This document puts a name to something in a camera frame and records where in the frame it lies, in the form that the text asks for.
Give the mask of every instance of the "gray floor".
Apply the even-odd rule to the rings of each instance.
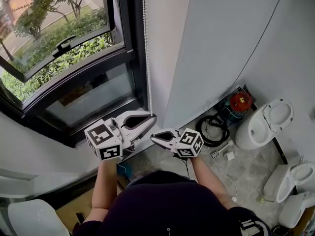
[[[186,127],[195,129],[196,119],[187,124]],[[234,129],[231,127],[231,138],[234,139]],[[219,149],[209,148],[210,152]],[[270,227],[277,224],[278,216],[283,208],[282,204],[272,202],[257,202],[256,199],[262,195],[262,189],[268,177],[274,171],[275,167],[282,164],[277,148],[273,142],[256,150],[242,150],[232,146],[226,151],[234,151],[235,159],[225,161],[223,153],[216,157],[216,162],[220,169],[229,178],[231,178],[237,187],[237,203],[240,206],[248,208],[256,213],[258,217],[264,220]],[[200,152],[208,167],[221,179],[231,196],[236,194],[234,185],[225,178],[213,162],[208,152],[208,147],[203,146]],[[183,176],[188,176],[184,163],[173,158],[173,154],[156,145],[149,147],[140,154],[128,160],[132,167],[132,179],[143,176],[157,169],[176,172]],[[192,165],[188,161],[190,178],[195,179]]]

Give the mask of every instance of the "coiled hose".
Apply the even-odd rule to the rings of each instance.
[[[219,119],[218,118],[219,114],[220,113],[216,113],[214,116],[205,116],[201,118],[196,124],[196,130],[200,133],[204,141],[204,145],[207,147],[212,147],[212,148],[218,147],[222,143],[224,143],[230,136],[230,131],[227,128],[226,121],[224,119],[223,120]],[[219,141],[212,141],[208,139],[207,137],[205,137],[205,135],[202,132],[202,124],[205,121],[207,121],[210,126],[218,127],[222,129],[222,138]]]

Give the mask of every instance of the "electrical outlet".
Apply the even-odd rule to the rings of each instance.
[[[219,153],[218,153],[217,151],[211,153],[211,157],[212,157],[213,159],[215,159],[218,155],[219,155]]]

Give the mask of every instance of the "shrub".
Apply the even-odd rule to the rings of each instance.
[[[84,10],[82,8],[81,17],[70,20],[69,23],[66,23],[63,18],[53,23],[51,25],[52,29],[43,33],[40,39],[36,40],[28,48],[23,49],[22,47],[18,50],[14,55],[16,61],[10,61],[10,63],[24,74],[49,56],[56,49],[56,45],[63,39],[73,34],[76,37],[81,37],[107,24],[104,9],[92,11],[89,8],[87,9]],[[25,58],[28,58],[28,60],[22,65],[19,60],[25,60]]]
[[[11,93],[13,93],[21,101],[24,101],[43,84],[61,73],[63,70],[67,69],[70,65],[73,65],[78,61],[112,45],[113,40],[110,33],[105,33],[99,37],[91,39],[90,41],[84,42],[80,46],[77,46],[71,51],[55,59],[24,84],[6,71],[3,71],[2,82],[5,87],[11,91]]]
[[[15,35],[20,37],[40,37],[41,24],[46,18],[47,10],[37,7],[26,9],[18,18],[15,25]]]

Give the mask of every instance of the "window handle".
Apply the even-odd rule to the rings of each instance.
[[[56,58],[61,56],[62,54],[65,54],[67,51],[71,49],[70,43],[66,43],[70,39],[75,38],[75,35],[71,35],[68,38],[65,38],[64,40],[60,41],[56,47],[57,49],[53,51],[52,55]]]

